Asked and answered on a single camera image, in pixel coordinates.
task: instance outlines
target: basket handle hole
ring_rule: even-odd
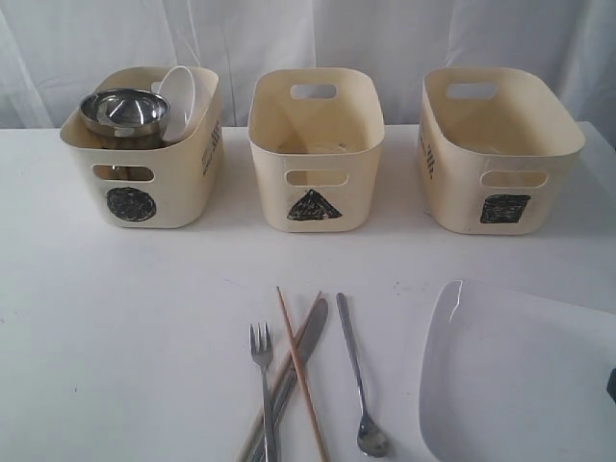
[[[340,170],[290,170],[286,180],[292,186],[342,186],[348,175]]]
[[[152,181],[154,172],[148,167],[133,166],[92,166],[92,172],[101,180],[110,181]]]
[[[331,99],[337,92],[336,86],[331,84],[297,84],[291,87],[293,99]]]
[[[548,182],[545,171],[486,171],[481,184],[489,188],[539,188]]]
[[[447,88],[449,99],[491,99],[495,94],[497,94],[497,84],[493,82],[451,84]]]

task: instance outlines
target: metal bowl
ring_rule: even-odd
[[[158,142],[169,120],[169,103],[147,90],[114,89],[90,94],[79,105],[86,126],[110,139],[148,137]]]

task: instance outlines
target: fork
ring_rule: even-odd
[[[271,401],[270,390],[268,388],[268,367],[273,358],[273,349],[271,347],[271,336],[268,324],[264,325],[265,338],[261,335],[261,325],[257,324],[257,338],[255,340],[254,328],[250,325],[250,354],[252,360],[261,369],[261,383],[263,386],[263,426],[266,433],[265,449],[266,462],[277,462],[276,442],[273,434],[273,420],[271,417]]]

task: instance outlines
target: wooden chopstick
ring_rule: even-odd
[[[322,292],[319,291],[319,293],[317,294],[317,297],[315,298],[314,303],[312,304],[310,308],[310,311],[306,315],[306,319],[304,320],[304,323],[301,325],[301,327],[297,330],[295,334],[295,345],[296,346],[299,345],[299,341],[301,340],[301,337],[304,335],[306,326],[308,325],[308,320],[310,320],[310,316],[314,313],[315,308],[317,308],[317,305],[319,304],[319,300],[321,299],[321,295],[322,295]],[[269,387],[270,394],[274,390],[276,390],[278,387],[280,387],[282,379],[287,373],[287,370],[289,369],[289,366],[291,365],[292,360],[293,359],[291,358],[291,351],[289,350],[287,351],[287,355],[285,356],[285,358],[282,360],[282,363],[280,363],[280,367],[278,368],[278,371],[276,372],[276,377],[274,378],[272,385]],[[261,426],[263,426],[263,406],[260,407],[260,410],[257,413],[257,417],[252,423],[252,427],[248,431],[248,436],[246,440],[244,441],[244,445],[242,446],[240,455],[238,455],[236,459],[237,462],[245,462],[246,458],[252,451],[254,435],[259,430],[259,427]]]
[[[295,345],[293,329],[291,328],[291,322],[289,321],[289,314],[287,313],[287,307],[285,306],[285,300],[282,298],[282,293],[280,292],[280,288],[276,286],[276,290],[278,291],[278,300],[280,301],[280,310],[282,311],[282,317],[285,321],[285,327],[287,328],[287,337],[289,338],[289,350],[291,351],[291,357],[293,358],[293,362],[295,365],[295,371],[297,372],[297,381],[299,382],[299,386],[301,388],[301,392],[304,395],[304,399],[306,401],[306,407],[308,408],[308,414],[310,416],[310,424],[312,425],[313,433],[315,434],[315,439],[317,440],[317,448],[319,450],[319,457],[321,458],[321,462],[327,462],[327,453],[325,451],[325,444],[323,443],[323,439],[321,437],[321,432],[319,431],[319,424],[317,423],[317,415],[315,414],[315,407],[312,404],[312,399],[310,398],[310,390],[308,390],[308,384],[306,383],[306,374],[304,373],[303,365],[301,364],[301,359],[299,358],[299,353],[297,352],[297,346]]]

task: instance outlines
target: black circle label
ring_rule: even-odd
[[[156,202],[147,192],[135,188],[113,188],[107,191],[107,207],[124,221],[146,221],[156,215]]]

